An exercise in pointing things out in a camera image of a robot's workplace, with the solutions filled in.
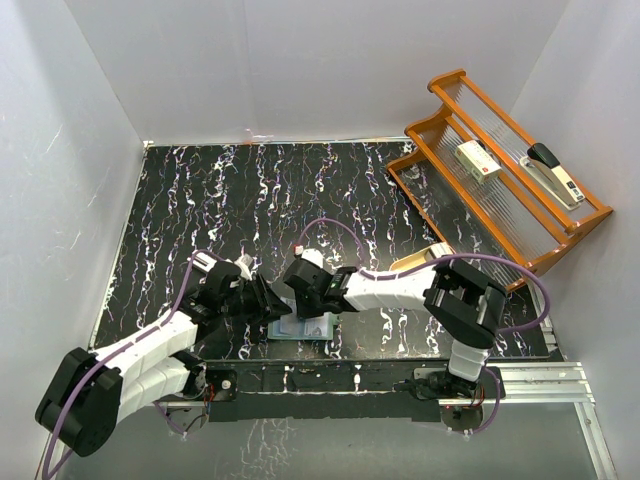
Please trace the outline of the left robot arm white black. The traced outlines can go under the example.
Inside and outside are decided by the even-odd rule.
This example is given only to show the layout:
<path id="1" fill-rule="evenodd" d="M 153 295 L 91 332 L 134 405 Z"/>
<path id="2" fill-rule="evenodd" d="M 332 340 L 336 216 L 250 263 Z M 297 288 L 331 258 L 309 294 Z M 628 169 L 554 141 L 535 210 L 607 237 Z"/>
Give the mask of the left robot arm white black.
<path id="1" fill-rule="evenodd" d="M 106 443 L 116 425 L 165 396 L 200 396 L 207 376 L 189 349 L 226 321 L 268 324 L 291 314 L 244 255 L 231 262 L 193 252 L 173 306 L 123 340 L 97 350 L 75 348 L 62 359 L 35 420 L 81 457 Z"/>

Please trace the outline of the green card holder wallet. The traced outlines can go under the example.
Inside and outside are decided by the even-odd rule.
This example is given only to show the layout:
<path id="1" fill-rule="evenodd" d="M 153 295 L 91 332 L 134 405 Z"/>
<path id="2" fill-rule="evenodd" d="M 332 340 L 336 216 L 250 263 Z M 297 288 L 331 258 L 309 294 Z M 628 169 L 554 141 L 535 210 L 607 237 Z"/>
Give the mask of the green card holder wallet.
<path id="1" fill-rule="evenodd" d="M 302 319 L 297 310 L 268 325 L 270 340 L 325 341 L 333 338 L 340 320 L 336 314 L 324 313 L 320 317 Z"/>

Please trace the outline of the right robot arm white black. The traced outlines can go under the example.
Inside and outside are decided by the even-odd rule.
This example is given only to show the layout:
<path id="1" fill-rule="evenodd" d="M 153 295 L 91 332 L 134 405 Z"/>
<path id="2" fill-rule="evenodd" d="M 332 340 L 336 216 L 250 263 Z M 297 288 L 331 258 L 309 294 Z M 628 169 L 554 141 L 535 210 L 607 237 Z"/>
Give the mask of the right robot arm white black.
<path id="1" fill-rule="evenodd" d="M 464 260 L 441 257 L 435 265 L 399 273 L 342 267 L 330 273 L 302 257 L 283 282 L 295 293 L 302 318 L 324 313 L 404 309 L 426 311 L 452 336 L 447 369 L 413 382 L 425 398 L 471 398 L 493 348 L 507 292 Z"/>

